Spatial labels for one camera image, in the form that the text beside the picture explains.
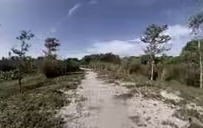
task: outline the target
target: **bare tree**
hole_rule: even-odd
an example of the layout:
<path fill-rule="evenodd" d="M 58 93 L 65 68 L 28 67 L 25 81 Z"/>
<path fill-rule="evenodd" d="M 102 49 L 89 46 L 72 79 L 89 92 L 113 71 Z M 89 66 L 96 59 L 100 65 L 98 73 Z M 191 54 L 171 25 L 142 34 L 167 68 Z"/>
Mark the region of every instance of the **bare tree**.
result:
<path fill-rule="evenodd" d="M 17 40 L 20 41 L 20 48 L 12 48 L 11 51 L 13 54 L 17 55 L 21 61 L 19 67 L 18 67 L 18 80 L 19 80 L 19 87 L 20 91 L 22 86 L 22 79 L 24 75 L 24 64 L 27 61 L 26 53 L 29 50 L 30 45 L 27 43 L 27 41 L 31 40 L 34 37 L 34 34 L 31 33 L 31 31 L 22 31 L 20 36 L 16 37 Z"/>
<path fill-rule="evenodd" d="M 153 80 L 154 76 L 156 55 L 169 50 L 165 45 L 171 39 L 169 35 L 164 34 L 167 29 L 167 25 L 158 26 L 152 24 L 145 30 L 144 36 L 141 38 L 141 41 L 148 45 L 144 52 L 150 56 L 151 80 Z"/>
<path fill-rule="evenodd" d="M 198 40 L 198 55 L 199 55 L 199 80 L 200 88 L 203 88 L 203 63 L 202 63 L 202 52 L 201 52 L 201 39 L 203 38 L 203 13 L 194 15 L 189 20 L 189 28 L 192 29 L 196 40 Z"/>

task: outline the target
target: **tree trunk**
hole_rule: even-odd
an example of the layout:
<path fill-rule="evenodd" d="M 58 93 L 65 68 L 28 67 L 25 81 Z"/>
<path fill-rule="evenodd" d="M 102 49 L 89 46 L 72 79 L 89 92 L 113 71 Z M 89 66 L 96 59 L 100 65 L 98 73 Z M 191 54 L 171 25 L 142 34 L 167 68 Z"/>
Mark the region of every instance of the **tree trunk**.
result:
<path fill-rule="evenodd" d="M 198 52 L 199 52 L 199 73 L 200 73 L 200 88 L 203 88 L 203 64 L 201 54 L 201 41 L 198 40 Z"/>
<path fill-rule="evenodd" d="M 151 62 L 151 78 L 150 78 L 150 80 L 153 80 L 153 76 L 154 76 L 154 64 L 155 64 L 155 61 L 152 59 L 152 62 Z"/>
<path fill-rule="evenodd" d="M 19 91 L 22 92 L 22 79 L 19 77 Z"/>

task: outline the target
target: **shrub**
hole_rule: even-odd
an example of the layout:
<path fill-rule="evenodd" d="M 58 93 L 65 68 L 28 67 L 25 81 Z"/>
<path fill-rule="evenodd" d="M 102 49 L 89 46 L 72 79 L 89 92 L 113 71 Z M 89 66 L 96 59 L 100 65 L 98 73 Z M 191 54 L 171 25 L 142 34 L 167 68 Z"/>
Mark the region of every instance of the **shrub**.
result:
<path fill-rule="evenodd" d="M 196 69 L 198 69 L 197 65 L 170 65 L 164 69 L 164 75 L 162 75 L 162 77 L 166 81 L 177 80 L 183 84 L 198 87 L 199 72 Z"/>
<path fill-rule="evenodd" d="M 47 78 L 54 78 L 65 73 L 64 65 L 61 61 L 45 59 L 42 65 L 42 73 Z"/>
<path fill-rule="evenodd" d="M 74 58 L 69 58 L 63 62 L 65 66 L 65 72 L 74 72 L 79 70 L 79 61 Z"/>
<path fill-rule="evenodd" d="M 47 78 L 54 78 L 64 75 L 67 72 L 74 72 L 79 70 L 79 62 L 75 59 L 67 59 L 65 61 L 56 59 L 44 59 L 42 65 L 42 73 Z"/>

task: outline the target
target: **grass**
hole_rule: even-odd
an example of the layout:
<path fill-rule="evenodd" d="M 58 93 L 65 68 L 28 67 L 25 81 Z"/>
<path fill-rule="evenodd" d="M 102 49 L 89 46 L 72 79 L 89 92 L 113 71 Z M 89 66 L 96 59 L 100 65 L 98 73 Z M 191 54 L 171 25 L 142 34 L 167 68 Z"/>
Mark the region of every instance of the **grass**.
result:
<path fill-rule="evenodd" d="M 0 82 L 0 128 L 56 128 L 63 121 L 55 117 L 70 101 L 64 91 L 76 89 L 84 78 L 83 72 L 54 79 L 42 75 L 23 80 L 20 93 L 18 82 Z"/>
<path fill-rule="evenodd" d="M 139 91 L 143 94 L 145 98 L 154 98 L 158 100 L 162 100 L 162 96 L 160 95 L 161 90 L 168 91 L 179 91 L 180 97 L 184 100 L 180 102 L 175 102 L 174 100 L 165 99 L 164 102 L 167 104 L 173 104 L 176 106 L 180 106 L 181 109 L 175 112 L 175 115 L 181 117 L 181 119 L 188 120 L 190 117 L 195 117 L 196 119 L 203 122 L 203 113 L 195 110 L 195 109 L 187 109 L 185 106 L 187 103 L 195 103 L 197 106 L 201 106 L 203 108 L 203 89 L 183 85 L 177 81 L 149 81 L 147 78 L 143 78 L 140 75 L 129 75 L 129 74 L 119 74 L 117 72 L 109 72 L 109 71 L 100 71 L 99 77 L 106 79 L 108 82 L 114 83 L 115 80 L 123 80 L 132 83 L 136 83 L 135 86 Z M 126 86 L 131 88 L 131 93 L 137 93 L 133 91 L 134 85 Z"/>

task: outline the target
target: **tree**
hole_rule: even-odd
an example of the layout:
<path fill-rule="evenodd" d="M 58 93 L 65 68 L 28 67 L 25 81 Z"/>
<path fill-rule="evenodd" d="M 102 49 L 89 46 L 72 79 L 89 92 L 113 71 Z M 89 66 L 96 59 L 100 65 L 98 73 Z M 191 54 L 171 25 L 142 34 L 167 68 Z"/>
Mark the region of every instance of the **tree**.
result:
<path fill-rule="evenodd" d="M 19 87 L 20 87 L 20 91 L 21 86 L 22 86 L 22 79 L 23 79 L 23 75 L 24 75 L 24 64 L 27 62 L 27 57 L 26 57 L 26 53 L 28 52 L 30 45 L 27 43 L 27 41 L 31 40 L 34 37 L 34 34 L 31 33 L 31 31 L 22 31 L 20 36 L 16 37 L 17 40 L 20 41 L 20 48 L 16 49 L 16 48 L 12 48 L 11 51 L 13 54 L 15 54 L 16 56 L 19 57 L 20 59 L 20 64 L 18 67 L 18 81 L 19 81 Z"/>
<path fill-rule="evenodd" d="M 150 56 L 149 63 L 151 65 L 151 80 L 153 80 L 154 76 L 154 65 L 156 55 L 159 55 L 169 50 L 169 48 L 166 48 L 166 43 L 171 39 L 171 37 L 169 35 L 164 34 L 167 29 L 167 25 L 158 26 L 152 24 L 145 30 L 144 36 L 141 38 L 141 41 L 147 44 L 147 47 L 144 52 Z"/>
<path fill-rule="evenodd" d="M 56 58 L 56 51 L 57 51 L 57 47 L 60 46 L 59 40 L 57 40 L 56 38 L 47 38 L 45 40 L 45 47 L 47 48 L 47 51 L 44 51 L 44 53 L 48 56 L 48 57 L 53 57 Z"/>
<path fill-rule="evenodd" d="M 199 79 L 200 88 L 203 88 L 203 63 L 202 63 L 202 51 L 201 51 L 201 38 L 203 36 L 203 13 L 199 13 L 190 18 L 188 22 L 189 28 L 192 29 L 195 39 L 198 40 L 198 55 L 199 55 Z"/>

